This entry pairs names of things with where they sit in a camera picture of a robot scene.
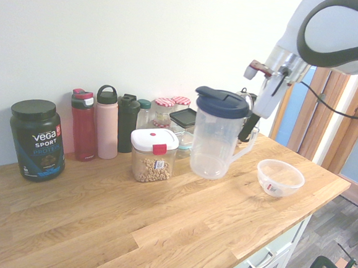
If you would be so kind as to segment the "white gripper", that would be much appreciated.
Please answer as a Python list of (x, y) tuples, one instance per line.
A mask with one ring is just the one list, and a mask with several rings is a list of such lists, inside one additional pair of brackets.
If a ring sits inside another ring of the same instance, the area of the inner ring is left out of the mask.
[(268, 119), (270, 117), (286, 91), (288, 91), (288, 84), (284, 75), (272, 75), (269, 79), (265, 79), (255, 101), (255, 113), (249, 116), (239, 133), (238, 139), (240, 141), (247, 141), (260, 118)]

